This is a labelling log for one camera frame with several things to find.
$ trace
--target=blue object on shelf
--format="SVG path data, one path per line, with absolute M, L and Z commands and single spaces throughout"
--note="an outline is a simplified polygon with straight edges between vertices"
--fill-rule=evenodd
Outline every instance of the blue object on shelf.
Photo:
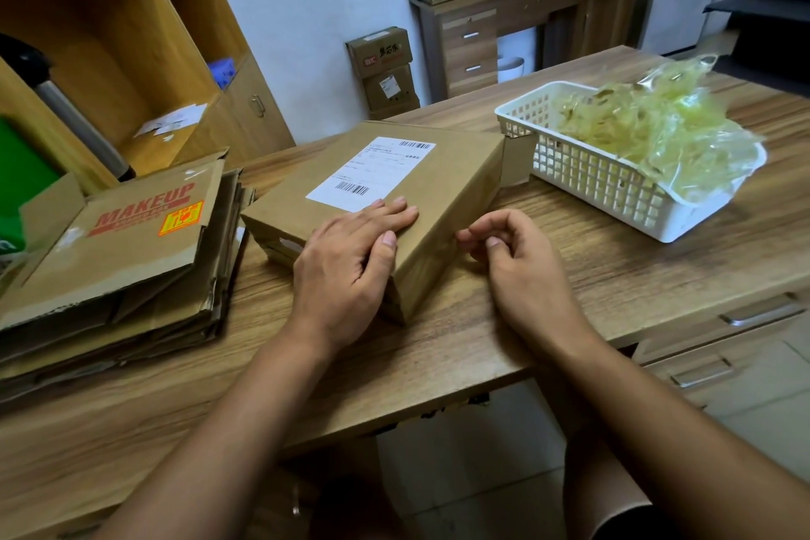
M 226 89 L 237 74 L 237 68 L 233 63 L 233 58 L 222 58 L 215 62 L 208 63 L 214 81 L 222 89 Z

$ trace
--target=white plastic basket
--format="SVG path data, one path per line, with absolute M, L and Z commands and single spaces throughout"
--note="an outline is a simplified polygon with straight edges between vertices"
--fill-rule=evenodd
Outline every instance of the white plastic basket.
M 701 204 L 688 203 L 639 173 L 635 164 L 553 130 L 561 123 L 556 103 L 572 94 L 595 95 L 596 88 L 552 81 L 495 109 L 501 132 L 510 137 L 537 133 L 532 173 L 650 237 L 669 243 L 724 207 L 734 192 L 718 192 Z M 767 154 L 757 144 L 756 168 Z

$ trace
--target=yellow plastic packaging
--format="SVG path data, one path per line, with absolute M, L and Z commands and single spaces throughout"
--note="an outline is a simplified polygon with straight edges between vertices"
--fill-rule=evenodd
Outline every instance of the yellow plastic packaging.
M 689 203 L 729 192 L 756 168 L 762 137 L 728 119 L 699 87 L 715 62 L 716 55 L 668 62 L 635 84 L 562 98 L 556 130 L 635 163 Z

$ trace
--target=wooden table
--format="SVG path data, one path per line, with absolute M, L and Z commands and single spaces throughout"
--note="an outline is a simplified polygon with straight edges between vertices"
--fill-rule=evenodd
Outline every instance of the wooden table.
M 434 102 L 497 84 L 497 38 L 505 34 L 543 27 L 538 68 L 634 45 L 629 33 L 636 0 L 410 2 L 419 9 Z
M 617 47 L 397 117 L 498 132 L 497 105 L 554 80 L 632 81 L 661 59 Z M 766 137 L 769 162 L 732 205 L 665 245 L 538 179 L 495 207 L 525 210 L 557 244 L 595 327 L 616 346 L 646 329 L 810 283 L 810 102 L 722 75 L 710 87 L 732 118 Z M 246 167 L 260 193 L 332 139 Z M 0 538 L 114 507 L 208 412 L 275 333 L 290 274 L 250 242 L 227 334 L 213 346 L 77 383 L 0 418 Z M 533 360 L 497 319 L 487 281 L 460 259 L 410 328 L 379 324 L 339 355 L 290 430 L 286 453 L 359 435 L 506 385 Z

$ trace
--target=yellow sticker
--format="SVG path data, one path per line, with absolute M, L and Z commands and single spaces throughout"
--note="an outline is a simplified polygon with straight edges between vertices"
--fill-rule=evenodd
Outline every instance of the yellow sticker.
M 193 225 L 200 219 L 200 214 L 203 213 L 203 203 L 205 201 L 198 201 L 193 205 L 187 205 L 176 212 L 168 214 L 166 219 L 163 220 L 163 226 L 160 228 L 158 235 L 166 235 L 174 230 Z

